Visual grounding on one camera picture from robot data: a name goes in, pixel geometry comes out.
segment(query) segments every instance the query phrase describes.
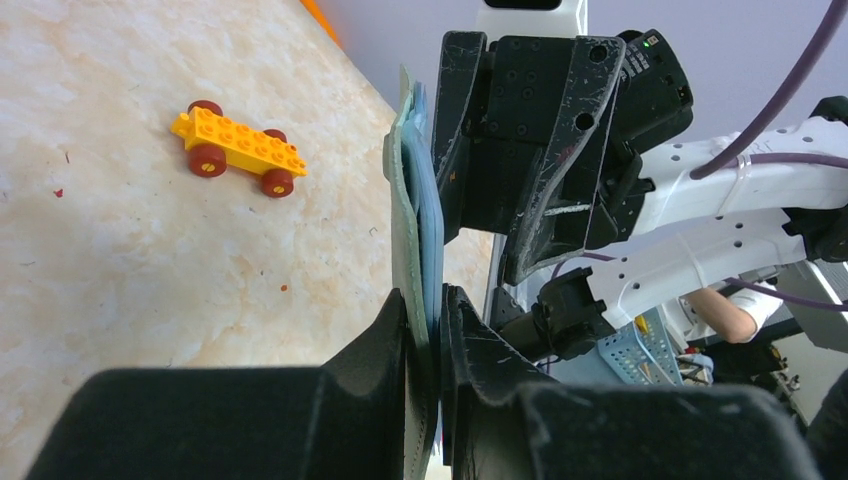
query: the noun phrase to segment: table surface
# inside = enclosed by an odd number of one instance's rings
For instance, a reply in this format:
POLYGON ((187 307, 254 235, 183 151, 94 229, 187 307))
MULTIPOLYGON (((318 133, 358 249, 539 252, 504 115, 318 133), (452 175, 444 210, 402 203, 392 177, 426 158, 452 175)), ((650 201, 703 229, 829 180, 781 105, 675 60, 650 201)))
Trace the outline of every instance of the table surface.
MULTIPOLYGON (((315 364, 370 324, 394 113, 297 0, 12 0, 0 35, 0 478, 98 371, 315 364), (293 195, 189 173, 168 127, 199 98, 287 133, 293 195)), ((446 252, 478 306, 490 253, 446 252)))

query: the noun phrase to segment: person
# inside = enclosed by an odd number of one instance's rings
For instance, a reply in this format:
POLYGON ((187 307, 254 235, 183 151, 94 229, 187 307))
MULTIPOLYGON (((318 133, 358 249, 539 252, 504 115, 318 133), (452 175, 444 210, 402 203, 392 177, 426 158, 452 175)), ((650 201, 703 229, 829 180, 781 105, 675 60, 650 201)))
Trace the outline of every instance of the person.
MULTIPOLYGON (((775 289, 766 282, 757 285, 775 289)), ((728 343, 750 342, 783 304, 778 298, 754 290, 743 288, 730 294, 721 290, 701 288, 679 299, 688 322, 684 327, 687 341, 718 335, 728 343)))

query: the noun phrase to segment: blue basket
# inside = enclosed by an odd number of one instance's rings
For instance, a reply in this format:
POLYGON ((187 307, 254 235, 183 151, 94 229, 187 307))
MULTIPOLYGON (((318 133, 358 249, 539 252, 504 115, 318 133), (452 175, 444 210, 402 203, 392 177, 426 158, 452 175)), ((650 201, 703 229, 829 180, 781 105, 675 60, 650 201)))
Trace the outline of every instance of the blue basket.
POLYGON ((631 322, 598 342, 598 352, 625 382, 633 385, 683 385, 677 359, 656 308, 641 315, 646 331, 631 322))

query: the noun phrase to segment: toy car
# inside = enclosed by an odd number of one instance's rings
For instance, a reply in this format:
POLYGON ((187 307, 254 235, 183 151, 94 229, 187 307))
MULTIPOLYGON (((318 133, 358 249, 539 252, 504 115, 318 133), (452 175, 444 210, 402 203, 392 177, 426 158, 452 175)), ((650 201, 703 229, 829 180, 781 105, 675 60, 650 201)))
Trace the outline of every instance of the toy car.
POLYGON ((262 193, 281 198, 294 192, 295 177, 309 173, 283 132, 259 132, 236 123, 208 100, 189 105, 174 120, 171 132, 185 141, 189 170, 200 177, 217 177, 232 165, 259 175, 262 193))

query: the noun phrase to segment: person's arm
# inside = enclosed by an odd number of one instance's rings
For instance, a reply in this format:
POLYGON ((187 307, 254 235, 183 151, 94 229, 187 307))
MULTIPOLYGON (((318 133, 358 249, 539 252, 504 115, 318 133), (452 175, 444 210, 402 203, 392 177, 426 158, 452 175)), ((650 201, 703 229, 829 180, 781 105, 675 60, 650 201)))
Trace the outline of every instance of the person's arm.
POLYGON ((712 288, 695 290, 686 300, 701 321, 728 343, 745 343, 759 330, 751 314, 712 288))

